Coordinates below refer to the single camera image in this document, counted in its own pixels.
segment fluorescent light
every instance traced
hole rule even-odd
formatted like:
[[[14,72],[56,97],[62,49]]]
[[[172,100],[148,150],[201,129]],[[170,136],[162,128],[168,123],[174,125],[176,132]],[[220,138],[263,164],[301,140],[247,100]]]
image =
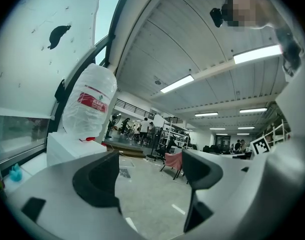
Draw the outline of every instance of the fluorescent light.
[[[172,83],[171,85],[168,85],[167,87],[161,89],[160,91],[165,94],[173,89],[176,89],[192,81],[194,81],[194,78],[191,75],[187,75],[186,77],[178,80],[177,82]]]
[[[249,129],[255,129],[255,127],[238,127],[239,130],[249,130]]]
[[[252,112],[265,112],[265,111],[267,111],[267,108],[261,107],[261,108],[241,109],[239,112],[240,113],[252,113]]]
[[[282,54],[282,50],[280,46],[277,44],[269,47],[264,47],[264,48],[244,52],[242,54],[234,56],[233,59],[235,64],[239,64],[239,63],[248,62],[248,61],[279,55],[279,54]]]
[[[194,114],[195,117],[207,117],[207,116],[218,116],[217,112],[213,113],[201,113],[201,114]]]

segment railing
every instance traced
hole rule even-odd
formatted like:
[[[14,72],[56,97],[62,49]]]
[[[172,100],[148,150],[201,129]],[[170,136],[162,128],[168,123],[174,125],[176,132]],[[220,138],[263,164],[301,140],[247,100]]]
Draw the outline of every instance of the railing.
[[[149,118],[149,119],[153,120],[154,117],[155,117],[154,114],[152,114],[150,112],[147,112],[147,111],[145,111],[145,110],[143,110],[143,109],[141,109],[139,107],[136,107],[134,105],[131,105],[131,104],[127,103],[127,102],[124,102],[123,100],[121,100],[119,98],[117,99],[117,101],[115,103],[115,106],[121,107],[121,108],[123,108],[125,110],[129,110],[131,112],[134,112],[134,113],[136,113],[138,115],[143,116],[144,118]]]
[[[164,119],[169,123],[173,123],[173,124],[182,124],[184,122],[182,119],[179,119],[178,117],[165,117]]]

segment pink chair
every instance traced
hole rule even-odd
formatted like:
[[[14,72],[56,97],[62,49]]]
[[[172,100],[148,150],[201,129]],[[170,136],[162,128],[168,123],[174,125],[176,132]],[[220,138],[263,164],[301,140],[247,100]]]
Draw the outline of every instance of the pink chair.
[[[165,165],[163,166],[163,168],[161,168],[160,171],[162,171],[165,168],[165,166],[175,168],[175,169],[177,169],[177,172],[176,172],[175,176],[173,177],[173,180],[176,177],[178,178],[179,174],[181,173],[182,166],[183,166],[183,154],[181,152],[177,153],[177,154],[165,153],[164,157],[166,159]]]

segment ceiling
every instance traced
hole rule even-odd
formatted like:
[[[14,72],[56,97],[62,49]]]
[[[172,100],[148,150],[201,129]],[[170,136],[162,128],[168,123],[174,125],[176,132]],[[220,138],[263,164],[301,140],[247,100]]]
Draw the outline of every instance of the ceiling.
[[[283,90],[286,81],[280,57],[241,65],[160,95],[162,88],[189,74],[226,63],[235,54],[277,44],[269,27],[215,27],[209,12],[223,1],[161,0],[119,65],[118,86],[201,129],[225,126],[236,133],[241,126],[264,127],[276,116],[272,110],[242,115],[239,109],[269,107]],[[195,117],[206,111],[216,111],[218,116]]]

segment white box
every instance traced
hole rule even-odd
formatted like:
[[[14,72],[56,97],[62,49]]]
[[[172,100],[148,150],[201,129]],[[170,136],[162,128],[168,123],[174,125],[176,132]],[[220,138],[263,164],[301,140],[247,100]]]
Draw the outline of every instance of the white box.
[[[94,140],[80,141],[65,132],[52,132],[48,134],[47,166],[106,151],[107,148],[105,146]]]

